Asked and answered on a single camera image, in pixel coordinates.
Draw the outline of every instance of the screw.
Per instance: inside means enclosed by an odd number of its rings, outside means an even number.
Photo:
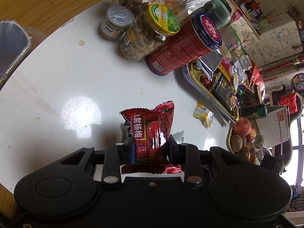
[[[151,186],[151,187],[155,187],[156,185],[157,185],[156,182],[150,182],[150,183],[149,183],[149,186]]]
[[[113,184],[113,183],[117,183],[118,182],[118,177],[116,176],[107,176],[103,179],[104,182],[109,183],[109,184]]]
[[[198,183],[201,183],[203,181],[203,179],[199,176],[189,176],[187,178],[187,181],[189,183],[194,183],[194,184],[198,184]]]

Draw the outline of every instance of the red cylindrical can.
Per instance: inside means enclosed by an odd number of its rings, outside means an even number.
[[[182,25],[168,42],[145,58],[148,68],[157,75],[173,70],[217,50],[222,38],[213,22],[203,13],[196,13]]]

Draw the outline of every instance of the tree illustration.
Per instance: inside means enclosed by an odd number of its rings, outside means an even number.
[[[250,44],[250,33],[248,31],[241,31],[242,33],[242,36],[244,38],[243,42],[242,42],[242,45],[243,46],[249,46]]]

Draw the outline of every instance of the clear plastic lid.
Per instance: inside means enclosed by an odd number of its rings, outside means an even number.
[[[108,20],[118,27],[129,27],[134,21],[132,12],[123,6],[112,6],[107,11]]]

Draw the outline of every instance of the yellow candy wrapper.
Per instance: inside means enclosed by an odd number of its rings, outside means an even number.
[[[201,102],[197,102],[193,116],[210,128],[213,121],[213,112],[208,110]]]

